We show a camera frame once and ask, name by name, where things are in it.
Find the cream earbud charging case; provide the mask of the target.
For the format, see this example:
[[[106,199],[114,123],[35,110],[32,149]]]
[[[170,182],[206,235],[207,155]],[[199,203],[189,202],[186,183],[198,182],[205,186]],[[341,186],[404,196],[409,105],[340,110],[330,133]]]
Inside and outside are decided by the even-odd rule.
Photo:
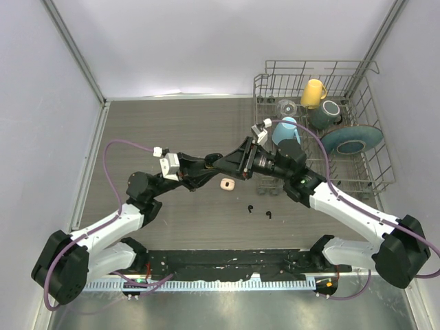
[[[233,179],[223,178],[220,183],[220,188],[226,191],[233,191],[235,187],[235,181]]]

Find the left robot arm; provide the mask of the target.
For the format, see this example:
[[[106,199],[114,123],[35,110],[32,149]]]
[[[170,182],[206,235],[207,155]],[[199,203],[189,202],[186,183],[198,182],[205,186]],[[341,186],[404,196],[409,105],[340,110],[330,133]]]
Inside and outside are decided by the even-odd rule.
[[[146,266],[146,248],[129,234],[152,222],[162,203],[156,198],[180,186],[196,190],[219,173],[213,153],[204,158],[184,153],[154,154],[161,171],[131,174],[127,182],[127,201],[118,209],[82,230],[58,230],[47,239],[31,277],[43,289],[43,301],[50,311],[73,301],[85,285],[118,270],[141,273]]]

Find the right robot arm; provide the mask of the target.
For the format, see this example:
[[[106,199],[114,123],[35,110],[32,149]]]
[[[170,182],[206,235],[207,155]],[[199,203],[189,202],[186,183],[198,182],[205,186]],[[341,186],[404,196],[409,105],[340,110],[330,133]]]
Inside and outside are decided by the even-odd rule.
[[[275,153],[267,152],[248,137],[235,151],[213,162],[225,175],[249,179],[263,174],[283,181],[283,190],[295,202],[320,211],[356,231],[364,241],[323,236],[310,255],[314,269],[333,265],[375,270],[389,284],[405,289],[430,258],[420,222],[376,210],[352,198],[306,165],[307,156],[295,140],[283,140]]]

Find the light blue mug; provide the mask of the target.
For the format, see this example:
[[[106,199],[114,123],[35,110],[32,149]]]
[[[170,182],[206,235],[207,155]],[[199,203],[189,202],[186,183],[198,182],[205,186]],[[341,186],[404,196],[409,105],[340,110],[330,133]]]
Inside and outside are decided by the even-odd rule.
[[[300,136],[296,128],[296,120],[292,117],[284,117],[283,122],[279,122],[272,133],[272,141],[275,145],[283,140],[296,140],[300,144]]]

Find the clear glass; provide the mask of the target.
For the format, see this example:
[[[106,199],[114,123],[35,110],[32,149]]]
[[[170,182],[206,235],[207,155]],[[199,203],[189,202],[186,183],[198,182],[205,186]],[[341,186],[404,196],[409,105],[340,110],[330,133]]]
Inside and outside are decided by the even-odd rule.
[[[297,104],[293,100],[282,99],[276,103],[276,116],[279,119],[294,117],[297,111]]]

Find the yellow mug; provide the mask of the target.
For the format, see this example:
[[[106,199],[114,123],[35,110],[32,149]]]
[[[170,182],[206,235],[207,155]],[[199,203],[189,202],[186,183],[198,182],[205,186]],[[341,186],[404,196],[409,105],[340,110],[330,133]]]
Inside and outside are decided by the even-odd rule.
[[[300,104],[308,109],[315,109],[320,106],[322,100],[327,97],[328,91],[323,82],[318,79],[311,79],[304,88]]]

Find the dark grey-green mug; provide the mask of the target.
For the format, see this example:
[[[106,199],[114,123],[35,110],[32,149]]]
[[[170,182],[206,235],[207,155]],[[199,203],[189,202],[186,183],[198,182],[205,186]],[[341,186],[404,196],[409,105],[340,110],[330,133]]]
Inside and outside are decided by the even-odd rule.
[[[339,105],[332,100],[326,100],[310,113],[309,123],[317,130],[325,130],[336,121],[339,115]]]

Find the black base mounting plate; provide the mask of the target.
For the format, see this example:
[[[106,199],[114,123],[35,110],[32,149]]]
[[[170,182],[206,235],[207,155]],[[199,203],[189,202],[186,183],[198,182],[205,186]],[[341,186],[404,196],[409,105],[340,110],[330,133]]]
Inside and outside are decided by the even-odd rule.
[[[299,249],[267,250],[151,250],[148,261],[129,275],[149,274],[159,281],[169,274],[174,281],[248,281],[254,273],[262,281],[302,280],[306,274],[349,273],[349,265],[332,265],[321,256]]]

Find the blue ceramic plate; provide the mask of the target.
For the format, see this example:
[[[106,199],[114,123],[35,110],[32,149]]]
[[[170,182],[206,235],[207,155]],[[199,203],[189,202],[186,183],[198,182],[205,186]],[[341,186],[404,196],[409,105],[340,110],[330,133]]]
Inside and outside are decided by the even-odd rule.
[[[384,134],[371,125],[344,126],[321,137],[320,141],[328,154],[357,155],[367,152],[381,143]]]

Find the aluminium frame rail left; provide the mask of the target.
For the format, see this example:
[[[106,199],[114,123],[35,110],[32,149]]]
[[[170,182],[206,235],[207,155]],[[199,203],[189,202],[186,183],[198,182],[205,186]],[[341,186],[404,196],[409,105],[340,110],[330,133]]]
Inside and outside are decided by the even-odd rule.
[[[68,232],[72,230],[77,230],[80,227],[80,222],[83,216],[87,194],[94,172],[94,167],[96,165],[96,160],[99,154],[100,143],[105,130],[110,105],[111,103],[109,101],[106,101],[101,107],[98,114],[98,119],[93,130],[90,145],[85,156],[85,163],[82,168],[79,181],[78,194],[71,212],[71,219],[69,220],[69,223],[67,225]]]

